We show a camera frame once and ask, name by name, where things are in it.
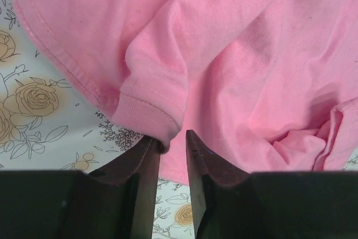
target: rose pattern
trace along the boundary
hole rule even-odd
[[[50,86],[31,82],[17,88],[15,95],[5,99],[4,106],[12,113],[25,114],[29,118],[47,116],[59,105],[55,91]]]
[[[12,133],[18,133],[17,129],[10,123],[10,113],[4,108],[4,105],[0,103],[0,144],[6,143],[13,137]]]
[[[192,210],[191,204],[183,205],[178,212],[175,214],[175,221],[181,226],[192,225]]]
[[[0,61],[13,56],[15,42],[9,33],[0,30]]]

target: yellow rose print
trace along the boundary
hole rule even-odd
[[[94,161],[95,155],[93,153],[85,153],[82,156],[82,160],[79,159],[78,153],[76,154],[76,161],[74,163],[69,163],[65,165],[60,170],[77,170],[77,171],[85,171],[90,167],[91,163],[98,163]]]
[[[13,56],[15,53],[15,42],[9,33],[0,30],[0,62]]]
[[[10,113],[4,108],[4,105],[0,103],[0,144],[6,143],[13,137],[14,132],[20,135],[20,132],[16,130],[10,123]]]
[[[181,226],[190,226],[192,222],[191,204],[183,205],[175,214],[175,221]]]
[[[4,101],[4,106],[12,113],[29,117],[47,116],[58,108],[55,89],[42,83],[32,82],[16,89]]]

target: black object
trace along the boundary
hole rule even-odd
[[[186,143],[197,239],[358,238],[357,172],[250,175],[192,130]]]
[[[160,150],[144,137],[89,176],[0,172],[0,238],[151,238]]]

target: pink t-shirt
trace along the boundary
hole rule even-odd
[[[358,0],[14,0],[27,33],[113,123],[185,131],[248,172],[341,169],[358,146]]]

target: sleeve cuff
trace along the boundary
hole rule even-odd
[[[120,94],[112,121],[124,128],[160,140],[165,148],[180,131],[178,124],[164,111],[124,93]]]

